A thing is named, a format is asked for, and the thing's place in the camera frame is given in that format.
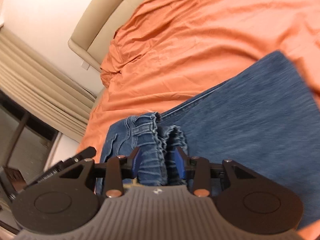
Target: wrinkled fabric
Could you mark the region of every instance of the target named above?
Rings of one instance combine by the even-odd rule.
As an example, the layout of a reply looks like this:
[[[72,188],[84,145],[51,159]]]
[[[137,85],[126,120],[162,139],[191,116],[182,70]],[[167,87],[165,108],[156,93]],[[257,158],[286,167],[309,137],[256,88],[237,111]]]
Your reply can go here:
[[[141,184],[180,185],[177,146],[210,162],[235,160],[290,188],[304,204],[300,227],[320,218],[320,112],[281,52],[165,113],[111,125],[100,162],[140,147]]]
[[[320,0],[147,0],[112,41],[101,65],[109,89],[78,150],[95,147],[99,161],[113,123],[163,113],[277,49],[319,105],[319,28]]]

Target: denim fabric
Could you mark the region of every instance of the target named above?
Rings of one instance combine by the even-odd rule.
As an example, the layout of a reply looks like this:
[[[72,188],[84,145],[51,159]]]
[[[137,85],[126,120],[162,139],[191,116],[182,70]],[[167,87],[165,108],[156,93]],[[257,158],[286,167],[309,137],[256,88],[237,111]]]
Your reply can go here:
[[[293,190],[304,203],[300,226],[320,218],[319,110],[279,51],[163,114],[113,124],[101,162],[129,155],[136,146],[143,151],[138,179],[144,185],[184,183],[172,154],[181,146],[210,162],[233,159]]]

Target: bed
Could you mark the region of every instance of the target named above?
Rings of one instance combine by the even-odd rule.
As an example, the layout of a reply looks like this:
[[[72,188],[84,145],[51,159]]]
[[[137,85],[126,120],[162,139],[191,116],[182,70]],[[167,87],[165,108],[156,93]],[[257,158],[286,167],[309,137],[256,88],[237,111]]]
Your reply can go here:
[[[320,0],[92,0],[68,44],[106,89],[78,150],[94,146],[98,162],[116,121],[171,109],[277,49],[320,106],[319,15]]]

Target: window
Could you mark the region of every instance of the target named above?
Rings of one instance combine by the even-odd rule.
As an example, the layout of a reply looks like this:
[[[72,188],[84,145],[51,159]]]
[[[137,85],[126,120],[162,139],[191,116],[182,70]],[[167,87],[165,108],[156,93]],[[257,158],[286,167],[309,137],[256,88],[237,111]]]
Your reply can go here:
[[[31,182],[43,172],[57,134],[0,91],[0,166],[13,184],[23,179]],[[16,234],[18,227],[9,207],[1,199],[0,206],[0,226]]]

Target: copper colored screw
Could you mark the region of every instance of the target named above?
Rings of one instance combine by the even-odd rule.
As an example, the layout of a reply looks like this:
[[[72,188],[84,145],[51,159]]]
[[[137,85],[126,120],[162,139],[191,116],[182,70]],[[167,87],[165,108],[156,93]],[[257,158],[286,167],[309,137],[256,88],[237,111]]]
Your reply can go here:
[[[106,192],[106,195],[107,197],[120,197],[122,193],[118,189],[111,189]]]
[[[197,197],[207,197],[210,195],[209,190],[206,190],[204,188],[196,189],[193,194]]]

